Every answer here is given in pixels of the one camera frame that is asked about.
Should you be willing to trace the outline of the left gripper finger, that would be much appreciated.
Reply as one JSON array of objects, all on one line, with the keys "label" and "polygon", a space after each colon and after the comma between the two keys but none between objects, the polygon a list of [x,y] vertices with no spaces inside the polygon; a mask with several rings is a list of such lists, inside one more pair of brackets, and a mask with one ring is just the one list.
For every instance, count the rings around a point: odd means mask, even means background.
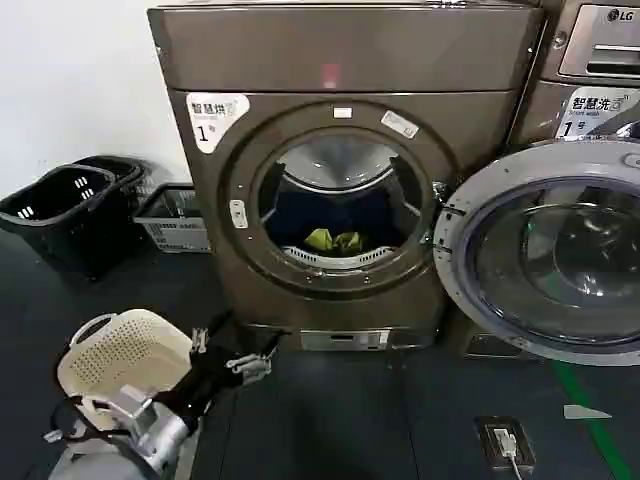
[{"label": "left gripper finger", "polygon": [[191,331],[191,356],[194,357],[206,353],[211,338],[232,318],[233,311],[225,310],[214,315],[206,326],[193,327]]},{"label": "left gripper finger", "polygon": [[273,335],[258,353],[250,353],[228,360],[225,367],[239,376],[243,383],[255,383],[272,371],[272,357],[277,351],[281,335]]}]

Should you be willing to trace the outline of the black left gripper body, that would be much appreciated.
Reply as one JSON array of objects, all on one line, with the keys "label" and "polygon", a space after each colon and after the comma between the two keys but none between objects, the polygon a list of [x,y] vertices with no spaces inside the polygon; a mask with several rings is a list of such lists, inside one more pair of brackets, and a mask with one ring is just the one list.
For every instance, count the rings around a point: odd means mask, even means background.
[{"label": "black left gripper body", "polygon": [[242,374],[227,366],[236,359],[235,352],[217,345],[194,354],[189,372],[169,391],[169,409],[182,418],[203,416],[218,394],[242,385]]}]

